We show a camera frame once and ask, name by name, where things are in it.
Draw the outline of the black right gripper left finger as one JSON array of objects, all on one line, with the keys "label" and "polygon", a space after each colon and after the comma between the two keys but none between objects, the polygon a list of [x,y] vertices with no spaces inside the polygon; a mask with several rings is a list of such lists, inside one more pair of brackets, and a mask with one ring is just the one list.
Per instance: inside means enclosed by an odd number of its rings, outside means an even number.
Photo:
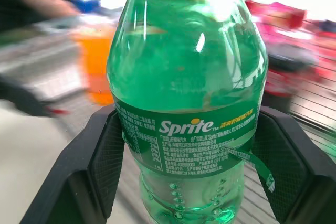
[{"label": "black right gripper left finger", "polygon": [[106,223],[124,141],[116,109],[102,108],[59,154],[21,223]]}]

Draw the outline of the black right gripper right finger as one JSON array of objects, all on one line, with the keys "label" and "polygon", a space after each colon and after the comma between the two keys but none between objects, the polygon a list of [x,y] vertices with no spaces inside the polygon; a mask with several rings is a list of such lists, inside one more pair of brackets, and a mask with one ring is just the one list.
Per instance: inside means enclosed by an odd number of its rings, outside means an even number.
[{"label": "black right gripper right finger", "polygon": [[261,107],[252,153],[275,180],[261,184],[279,223],[335,223],[335,162],[293,117]]}]

